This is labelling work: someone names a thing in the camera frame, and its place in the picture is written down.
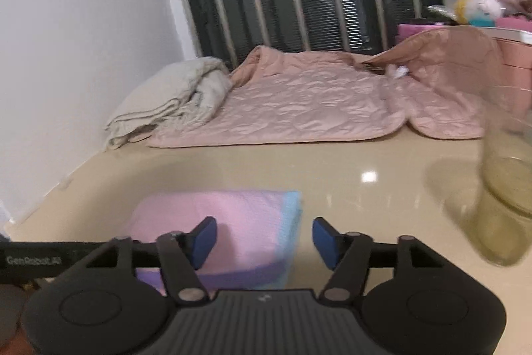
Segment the person's left hand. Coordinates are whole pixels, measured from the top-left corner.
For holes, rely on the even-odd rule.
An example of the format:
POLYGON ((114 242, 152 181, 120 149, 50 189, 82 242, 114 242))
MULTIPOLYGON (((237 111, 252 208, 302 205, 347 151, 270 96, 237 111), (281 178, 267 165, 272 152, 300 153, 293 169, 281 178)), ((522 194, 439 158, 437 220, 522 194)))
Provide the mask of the person's left hand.
POLYGON ((24 310, 24 305, 28 297, 28 293, 16 285, 1 285, 1 354, 34 354, 33 348, 20 326, 22 311, 24 310))

